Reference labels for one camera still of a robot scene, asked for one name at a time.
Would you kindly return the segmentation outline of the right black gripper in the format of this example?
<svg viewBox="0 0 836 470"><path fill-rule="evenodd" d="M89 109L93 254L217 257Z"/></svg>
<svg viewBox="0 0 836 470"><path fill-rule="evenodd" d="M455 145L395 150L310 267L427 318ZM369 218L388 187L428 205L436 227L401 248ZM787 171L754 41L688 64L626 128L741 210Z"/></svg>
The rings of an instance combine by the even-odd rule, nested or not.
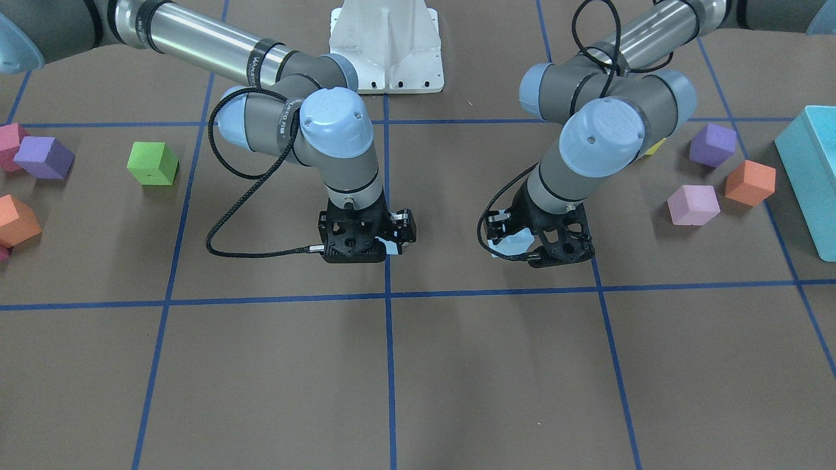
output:
<svg viewBox="0 0 836 470"><path fill-rule="evenodd" d="M327 243L340 239L364 239L380 237L395 241L404 247L416 242L415 218L410 209L391 212L385 200L377 200L367 208L356 209L352 205L337 206L327 203Z"/></svg>

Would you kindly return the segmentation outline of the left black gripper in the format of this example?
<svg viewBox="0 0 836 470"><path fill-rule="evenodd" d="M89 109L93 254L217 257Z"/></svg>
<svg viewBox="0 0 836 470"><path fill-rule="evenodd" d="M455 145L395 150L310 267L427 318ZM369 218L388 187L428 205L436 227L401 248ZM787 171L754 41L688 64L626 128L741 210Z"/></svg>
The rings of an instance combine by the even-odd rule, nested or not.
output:
<svg viewBox="0 0 836 470"><path fill-rule="evenodd" d="M517 191L509 210L489 210L485 233L490 247L509 238L508 252L526 252L538 237L546 252L588 252L588 221L580 203L559 214L544 211L529 195L528 184Z"/></svg>

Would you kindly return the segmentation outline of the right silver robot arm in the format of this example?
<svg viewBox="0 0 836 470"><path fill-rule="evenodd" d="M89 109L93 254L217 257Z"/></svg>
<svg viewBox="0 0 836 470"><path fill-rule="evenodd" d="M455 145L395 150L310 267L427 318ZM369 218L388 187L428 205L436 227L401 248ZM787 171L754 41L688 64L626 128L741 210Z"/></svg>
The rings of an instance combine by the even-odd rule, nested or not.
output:
<svg viewBox="0 0 836 470"><path fill-rule="evenodd" d="M313 253L331 264L374 264L416 239L411 211L388 209L374 128L353 65L338 54L310 56L173 1L3 1L2 72L123 44L176 57L238 83L212 110L207 137L228 172L251 180L209 230L222 258ZM225 252L213 239L283 163L319 171L328 204L320 243L266 253Z"/></svg>

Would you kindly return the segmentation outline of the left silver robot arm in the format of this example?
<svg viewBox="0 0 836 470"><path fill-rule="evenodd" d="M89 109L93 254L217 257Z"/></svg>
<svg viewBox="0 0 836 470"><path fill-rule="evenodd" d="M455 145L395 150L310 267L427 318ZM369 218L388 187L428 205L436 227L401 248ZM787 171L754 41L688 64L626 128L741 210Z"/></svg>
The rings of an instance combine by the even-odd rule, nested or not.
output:
<svg viewBox="0 0 836 470"><path fill-rule="evenodd" d="M607 6L612 35L585 46L574 33L575 56L538 63L521 81L523 109L562 130L519 175L510 208L479 217L477 239L495 258L534 267L593 258L585 200L698 107L689 78L667 69L681 46L717 29L834 34L833 1L656 1L630 23Z"/></svg>

